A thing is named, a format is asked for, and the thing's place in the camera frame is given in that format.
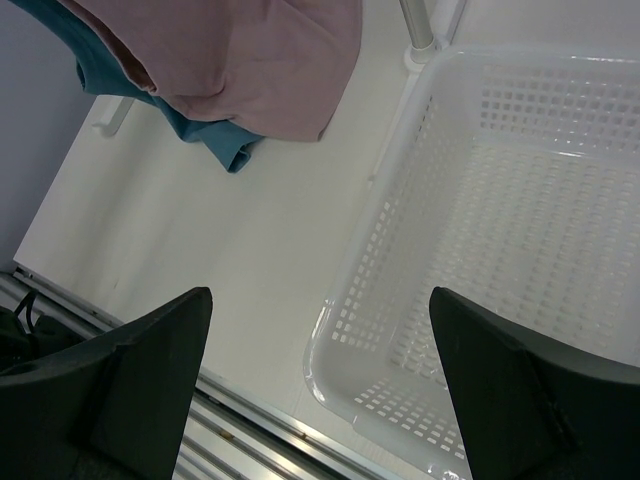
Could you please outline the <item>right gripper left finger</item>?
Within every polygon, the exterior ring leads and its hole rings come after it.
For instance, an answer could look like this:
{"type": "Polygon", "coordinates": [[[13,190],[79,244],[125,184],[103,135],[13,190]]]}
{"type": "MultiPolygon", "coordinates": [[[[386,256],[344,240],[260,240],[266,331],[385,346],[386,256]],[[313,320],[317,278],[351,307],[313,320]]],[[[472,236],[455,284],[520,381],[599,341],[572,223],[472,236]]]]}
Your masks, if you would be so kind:
{"type": "Polygon", "coordinates": [[[1,370],[5,479],[168,479],[213,311],[196,287],[109,332],[1,370]]]}

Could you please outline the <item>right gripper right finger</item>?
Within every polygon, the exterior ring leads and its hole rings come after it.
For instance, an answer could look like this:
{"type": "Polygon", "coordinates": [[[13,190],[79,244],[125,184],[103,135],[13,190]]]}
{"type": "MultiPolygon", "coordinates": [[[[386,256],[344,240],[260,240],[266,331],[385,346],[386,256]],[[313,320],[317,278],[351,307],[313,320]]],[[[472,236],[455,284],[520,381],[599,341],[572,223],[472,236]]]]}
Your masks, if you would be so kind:
{"type": "Polygon", "coordinates": [[[638,368],[447,288],[429,315],[473,478],[638,478],[638,368]]]}

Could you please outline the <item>pink tank top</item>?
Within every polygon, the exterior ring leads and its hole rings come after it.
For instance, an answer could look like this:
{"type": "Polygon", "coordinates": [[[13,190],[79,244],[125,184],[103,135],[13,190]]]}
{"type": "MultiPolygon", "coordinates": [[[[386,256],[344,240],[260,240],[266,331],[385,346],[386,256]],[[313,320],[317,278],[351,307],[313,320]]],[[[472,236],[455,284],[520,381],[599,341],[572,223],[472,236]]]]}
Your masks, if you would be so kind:
{"type": "Polygon", "coordinates": [[[319,140],[355,68],[360,1],[66,1],[126,77],[190,120],[319,140]]]}

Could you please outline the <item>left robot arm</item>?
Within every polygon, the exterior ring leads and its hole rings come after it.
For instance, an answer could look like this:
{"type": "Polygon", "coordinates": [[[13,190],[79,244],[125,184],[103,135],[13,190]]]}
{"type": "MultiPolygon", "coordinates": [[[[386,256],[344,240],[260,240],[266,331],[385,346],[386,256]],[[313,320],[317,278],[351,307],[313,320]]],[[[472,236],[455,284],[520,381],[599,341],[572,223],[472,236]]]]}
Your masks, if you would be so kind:
{"type": "Polygon", "coordinates": [[[57,319],[34,319],[38,292],[30,291],[14,310],[1,307],[1,370],[57,353],[84,341],[57,319]]]}

